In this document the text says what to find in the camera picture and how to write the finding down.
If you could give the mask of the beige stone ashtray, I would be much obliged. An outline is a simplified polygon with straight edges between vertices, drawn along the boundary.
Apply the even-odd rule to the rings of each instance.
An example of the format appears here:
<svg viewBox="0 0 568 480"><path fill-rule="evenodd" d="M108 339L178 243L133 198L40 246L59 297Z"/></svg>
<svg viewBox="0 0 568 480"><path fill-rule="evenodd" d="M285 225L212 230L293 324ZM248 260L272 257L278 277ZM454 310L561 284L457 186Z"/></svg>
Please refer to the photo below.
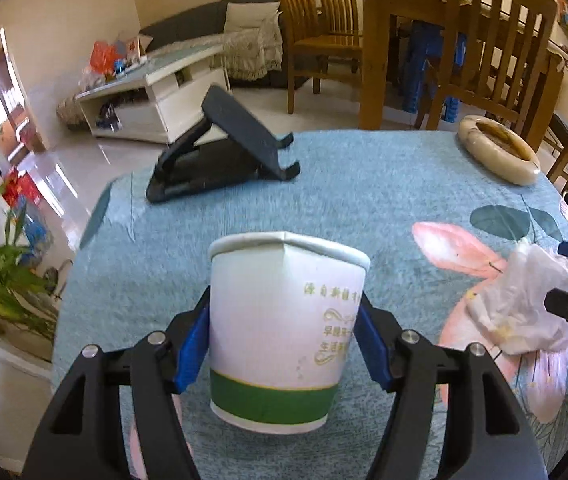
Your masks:
<svg viewBox="0 0 568 480"><path fill-rule="evenodd" d="M537 154L500 122L467 115L460 121L458 138L476 162L505 181L528 186L536 183L541 174Z"/></svg>

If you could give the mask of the white green paper cup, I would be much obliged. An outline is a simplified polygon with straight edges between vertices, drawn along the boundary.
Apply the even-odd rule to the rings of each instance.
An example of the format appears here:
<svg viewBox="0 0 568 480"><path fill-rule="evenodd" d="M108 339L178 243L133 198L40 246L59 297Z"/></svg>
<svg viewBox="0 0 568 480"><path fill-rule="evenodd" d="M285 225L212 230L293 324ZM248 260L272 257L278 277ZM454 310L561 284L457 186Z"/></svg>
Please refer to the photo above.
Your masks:
<svg viewBox="0 0 568 480"><path fill-rule="evenodd" d="M304 434L326 421L354 333L364 252L290 232L215 240L210 408L260 434Z"/></svg>

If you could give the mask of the black folding phone stand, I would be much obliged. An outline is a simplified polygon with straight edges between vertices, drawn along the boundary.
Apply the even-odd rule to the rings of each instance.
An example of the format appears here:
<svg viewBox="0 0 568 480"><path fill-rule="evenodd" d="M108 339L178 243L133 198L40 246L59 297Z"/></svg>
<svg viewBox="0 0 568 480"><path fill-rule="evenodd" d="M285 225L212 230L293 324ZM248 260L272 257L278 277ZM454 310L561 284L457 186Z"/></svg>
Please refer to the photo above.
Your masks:
<svg viewBox="0 0 568 480"><path fill-rule="evenodd" d="M234 96L214 84L202 103L203 118L160 154L146 199L160 204L251 180L290 181L300 163L284 168L278 152L294 142L272 133Z"/></svg>

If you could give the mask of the dark sofa with lace cover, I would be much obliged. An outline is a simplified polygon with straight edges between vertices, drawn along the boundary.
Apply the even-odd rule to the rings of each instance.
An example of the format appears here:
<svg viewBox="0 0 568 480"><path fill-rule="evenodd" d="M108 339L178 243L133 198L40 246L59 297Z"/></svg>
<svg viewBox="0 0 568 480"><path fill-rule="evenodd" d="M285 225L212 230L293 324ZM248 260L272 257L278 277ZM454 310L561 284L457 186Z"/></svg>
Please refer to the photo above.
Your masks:
<svg viewBox="0 0 568 480"><path fill-rule="evenodd" d="M147 25L140 29L140 34L150 37L147 52L152 55L189 47L220 46L231 84L284 89L287 86L287 62L280 10L258 29L223 32L228 3L275 1L280 2L219 0Z"/></svg>

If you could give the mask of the blue plastic stool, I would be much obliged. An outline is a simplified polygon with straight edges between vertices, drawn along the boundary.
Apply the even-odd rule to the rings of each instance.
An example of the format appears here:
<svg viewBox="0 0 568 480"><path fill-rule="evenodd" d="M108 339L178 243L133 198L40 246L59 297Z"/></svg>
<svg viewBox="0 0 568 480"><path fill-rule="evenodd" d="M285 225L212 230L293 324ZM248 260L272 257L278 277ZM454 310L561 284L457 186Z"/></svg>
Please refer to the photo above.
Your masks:
<svg viewBox="0 0 568 480"><path fill-rule="evenodd" d="M402 109L416 114L423 95L424 73L427 67L436 68L444 48L444 30L434 24L413 21L410 28L409 47L402 76ZM466 36L459 34L455 47L454 68L460 68L465 60ZM442 120L454 124L458 119L460 100L447 96Z"/></svg>

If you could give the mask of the white sofa pillow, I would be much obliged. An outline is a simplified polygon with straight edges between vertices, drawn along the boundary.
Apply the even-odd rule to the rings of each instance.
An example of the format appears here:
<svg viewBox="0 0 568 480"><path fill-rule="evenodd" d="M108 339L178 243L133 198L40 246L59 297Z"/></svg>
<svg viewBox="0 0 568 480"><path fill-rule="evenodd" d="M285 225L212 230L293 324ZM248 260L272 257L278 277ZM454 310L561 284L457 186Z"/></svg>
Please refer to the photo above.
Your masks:
<svg viewBox="0 0 568 480"><path fill-rule="evenodd" d="M223 32L242 32L247 29L258 29L271 18L278 15L280 3L233 3L226 5L226 21Z"/></svg>

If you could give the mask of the red plastic bag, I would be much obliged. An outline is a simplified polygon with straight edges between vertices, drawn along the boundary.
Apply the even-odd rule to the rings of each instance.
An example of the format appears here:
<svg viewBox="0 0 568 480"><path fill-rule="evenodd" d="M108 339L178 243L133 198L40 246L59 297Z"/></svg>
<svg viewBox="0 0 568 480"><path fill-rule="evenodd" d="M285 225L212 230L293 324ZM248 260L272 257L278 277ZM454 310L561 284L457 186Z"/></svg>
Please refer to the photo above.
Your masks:
<svg viewBox="0 0 568 480"><path fill-rule="evenodd" d="M94 42L89 65L94 73L105 75L113 73L115 63L121 59L114 44L98 40Z"/></svg>

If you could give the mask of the left wooden dining chair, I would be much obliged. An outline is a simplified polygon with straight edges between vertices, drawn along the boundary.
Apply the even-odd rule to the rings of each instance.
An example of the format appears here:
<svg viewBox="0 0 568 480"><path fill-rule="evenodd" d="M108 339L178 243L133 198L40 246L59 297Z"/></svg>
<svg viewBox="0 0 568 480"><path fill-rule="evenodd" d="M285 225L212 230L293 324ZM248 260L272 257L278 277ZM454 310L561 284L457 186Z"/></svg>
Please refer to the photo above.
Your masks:
<svg viewBox="0 0 568 480"><path fill-rule="evenodd" d="M321 91L321 82L332 80L357 88L361 84L363 38L357 44L324 32L320 0L281 0L287 62L286 110L295 110L296 84L310 79L312 91Z"/></svg>

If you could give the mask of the near wooden dining chair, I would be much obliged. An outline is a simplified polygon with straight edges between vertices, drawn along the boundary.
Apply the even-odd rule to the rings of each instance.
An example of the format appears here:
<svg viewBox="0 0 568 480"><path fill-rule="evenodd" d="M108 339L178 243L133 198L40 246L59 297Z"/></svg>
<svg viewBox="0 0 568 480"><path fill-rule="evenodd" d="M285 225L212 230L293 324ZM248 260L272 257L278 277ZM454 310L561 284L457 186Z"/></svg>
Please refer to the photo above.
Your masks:
<svg viewBox="0 0 568 480"><path fill-rule="evenodd" d="M436 130L452 96L521 133L555 13L554 0L446 0L444 48L436 68L425 70L415 125ZM459 34L466 36L465 60L454 68Z"/></svg>

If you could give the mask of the white coffee table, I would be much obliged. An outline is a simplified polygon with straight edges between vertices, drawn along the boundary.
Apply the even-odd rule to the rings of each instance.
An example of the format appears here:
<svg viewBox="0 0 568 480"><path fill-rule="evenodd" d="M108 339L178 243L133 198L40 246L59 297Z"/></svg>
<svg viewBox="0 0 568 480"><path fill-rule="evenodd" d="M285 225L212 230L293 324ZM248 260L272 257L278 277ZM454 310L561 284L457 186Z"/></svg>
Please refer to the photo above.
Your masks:
<svg viewBox="0 0 568 480"><path fill-rule="evenodd" d="M197 46L151 58L75 102L97 138L170 144L203 118L212 86L230 88L223 48Z"/></svg>

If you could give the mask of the wooden dining chair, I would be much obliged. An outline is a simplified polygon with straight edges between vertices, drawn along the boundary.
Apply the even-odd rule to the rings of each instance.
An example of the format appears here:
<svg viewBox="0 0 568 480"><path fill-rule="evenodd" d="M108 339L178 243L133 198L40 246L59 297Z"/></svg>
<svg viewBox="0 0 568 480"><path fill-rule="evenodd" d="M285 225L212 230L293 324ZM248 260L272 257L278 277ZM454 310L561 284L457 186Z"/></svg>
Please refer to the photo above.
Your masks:
<svg viewBox="0 0 568 480"><path fill-rule="evenodd" d="M555 13L554 0L446 0L444 48L436 68L425 70L415 125L436 130L452 96L521 133ZM454 68L459 34L466 36L465 60Z"/></svg>
<svg viewBox="0 0 568 480"><path fill-rule="evenodd" d="M287 62L286 110L295 110L296 84L310 79L312 91L321 91L321 82L332 80L357 88L361 84L363 38L357 44L324 32L320 0L281 0Z"/></svg>

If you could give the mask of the wooden dining table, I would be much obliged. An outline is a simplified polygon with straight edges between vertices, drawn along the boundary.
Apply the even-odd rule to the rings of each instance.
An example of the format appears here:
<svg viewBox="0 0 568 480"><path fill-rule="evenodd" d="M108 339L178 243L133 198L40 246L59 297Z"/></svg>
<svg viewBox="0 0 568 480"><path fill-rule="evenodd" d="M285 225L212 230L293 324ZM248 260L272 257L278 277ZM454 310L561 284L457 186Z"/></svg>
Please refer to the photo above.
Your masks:
<svg viewBox="0 0 568 480"><path fill-rule="evenodd" d="M390 22L410 18L442 29L442 52L426 62L418 127L435 130L449 97L506 122L538 150L567 63L550 35L554 0L363 0L359 126L380 128Z"/></svg>

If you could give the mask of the blue butterfly tablecloth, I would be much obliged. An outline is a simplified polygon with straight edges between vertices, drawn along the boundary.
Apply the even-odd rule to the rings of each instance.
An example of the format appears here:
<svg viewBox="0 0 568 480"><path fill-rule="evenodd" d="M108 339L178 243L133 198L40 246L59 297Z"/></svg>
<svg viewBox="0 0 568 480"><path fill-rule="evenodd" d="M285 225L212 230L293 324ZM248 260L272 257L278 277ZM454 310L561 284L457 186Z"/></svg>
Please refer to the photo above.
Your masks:
<svg viewBox="0 0 568 480"><path fill-rule="evenodd" d="M62 378L81 348L131 346L191 309L210 280L209 246L236 233L291 232L334 240L371 261L364 293L375 307L433 342L475 339L466 316L473 292L499 275L519 242L554 250L568 240L561 196L546 178L526 188L493 177L450 132L301 133L286 151L294 180L259 180L152 204L150 172L126 174L103 192L71 268L54 344ZM205 365L181 400L184 431L205 479L361 479L391 408L372 382L347 309L357 296L336 273L309 266L301 249L276 246L266 266L248 266L234 287L258 295L257 312L281 308L263 326L255 356L294 354L314 333L297 375L344 367L325 425L274 436L231 426L211 411L221 377Z"/></svg>

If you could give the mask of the white tissue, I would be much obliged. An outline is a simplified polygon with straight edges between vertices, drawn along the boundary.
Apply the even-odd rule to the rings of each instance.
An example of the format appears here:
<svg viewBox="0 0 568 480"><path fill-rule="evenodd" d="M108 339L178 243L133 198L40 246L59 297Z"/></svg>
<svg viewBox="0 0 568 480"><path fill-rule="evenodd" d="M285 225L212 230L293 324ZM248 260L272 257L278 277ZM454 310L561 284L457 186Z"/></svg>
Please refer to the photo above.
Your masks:
<svg viewBox="0 0 568 480"><path fill-rule="evenodd" d="M505 270L471 299L468 315L508 356L568 348L568 322L546 310L546 294L568 292L568 259L523 240Z"/></svg>

